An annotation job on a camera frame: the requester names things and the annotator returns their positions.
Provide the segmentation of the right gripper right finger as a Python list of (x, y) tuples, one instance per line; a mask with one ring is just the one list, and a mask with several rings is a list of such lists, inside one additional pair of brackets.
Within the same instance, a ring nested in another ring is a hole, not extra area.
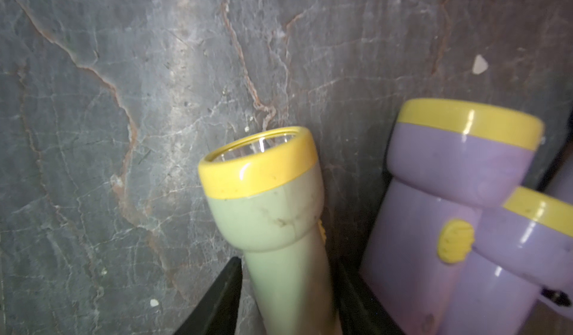
[(343, 334), (403, 335), (358, 271), (335, 263), (335, 299)]

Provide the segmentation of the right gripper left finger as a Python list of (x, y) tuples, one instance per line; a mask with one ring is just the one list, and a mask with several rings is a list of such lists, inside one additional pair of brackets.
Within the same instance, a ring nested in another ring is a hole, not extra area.
[(232, 257), (174, 335), (235, 334), (242, 283), (242, 262)]

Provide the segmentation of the green flashlight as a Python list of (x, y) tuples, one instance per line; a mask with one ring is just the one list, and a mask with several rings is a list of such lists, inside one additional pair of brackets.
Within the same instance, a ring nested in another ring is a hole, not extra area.
[(268, 334), (334, 334), (319, 220), (325, 190), (309, 129), (250, 135), (204, 156), (198, 175), (222, 236), (243, 253)]

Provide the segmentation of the purple flashlight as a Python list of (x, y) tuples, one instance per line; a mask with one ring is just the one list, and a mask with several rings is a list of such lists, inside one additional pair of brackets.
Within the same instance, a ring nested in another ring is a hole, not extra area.
[(360, 273), (405, 334), (437, 333), (483, 213), (522, 183), (544, 129), (531, 114), (477, 102), (401, 107)]
[(518, 187), (475, 232), (439, 334), (517, 334), (543, 288), (572, 282), (572, 205)]

